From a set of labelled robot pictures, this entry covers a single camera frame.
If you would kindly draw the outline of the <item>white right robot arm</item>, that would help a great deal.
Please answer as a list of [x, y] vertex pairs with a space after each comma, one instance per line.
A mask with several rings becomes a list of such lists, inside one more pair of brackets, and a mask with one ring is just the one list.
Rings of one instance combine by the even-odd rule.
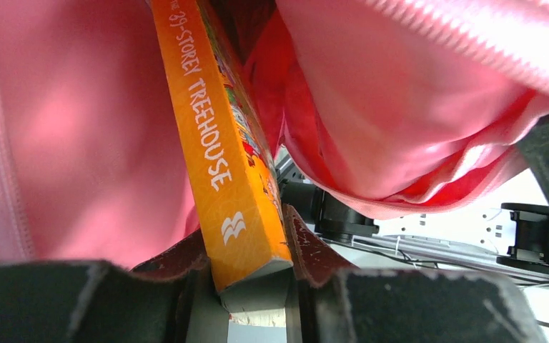
[[545, 206], [506, 202], [374, 220], [311, 184], [287, 154], [277, 161], [277, 181], [283, 202], [329, 244], [416, 268], [490, 270], [524, 286], [549, 285], [549, 117], [520, 142], [520, 148], [534, 164], [548, 197]]

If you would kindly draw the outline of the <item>pink student backpack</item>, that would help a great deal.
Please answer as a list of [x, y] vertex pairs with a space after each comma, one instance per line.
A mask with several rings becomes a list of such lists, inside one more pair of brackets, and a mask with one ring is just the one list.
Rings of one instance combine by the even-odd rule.
[[[549, 1], [226, 1], [269, 145], [367, 217], [463, 207], [549, 114]], [[197, 228], [147, 1], [0, 1], [0, 260]]]

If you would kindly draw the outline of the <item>orange book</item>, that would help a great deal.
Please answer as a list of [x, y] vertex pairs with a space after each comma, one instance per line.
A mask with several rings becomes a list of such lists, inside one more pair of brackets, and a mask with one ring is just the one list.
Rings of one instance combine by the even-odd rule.
[[292, 258], [274, 162], [237, 53], [210, 1], [151, 8], [221, 303], [235, 323], [283, 327]]

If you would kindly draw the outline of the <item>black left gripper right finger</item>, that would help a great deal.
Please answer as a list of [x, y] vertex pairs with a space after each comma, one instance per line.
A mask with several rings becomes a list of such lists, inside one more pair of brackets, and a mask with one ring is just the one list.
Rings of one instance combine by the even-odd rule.
[[520, 290], [487, 272], [361, 269], [282, 208], [289, 342], [544, 342]]

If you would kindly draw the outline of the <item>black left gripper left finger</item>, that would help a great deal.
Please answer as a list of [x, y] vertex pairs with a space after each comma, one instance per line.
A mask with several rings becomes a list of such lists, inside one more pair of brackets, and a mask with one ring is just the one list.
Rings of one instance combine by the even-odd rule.
[[0, 342], [186, 342], [199, 272], [194, 232], [132, 270], [105, 260], [0, 263]]

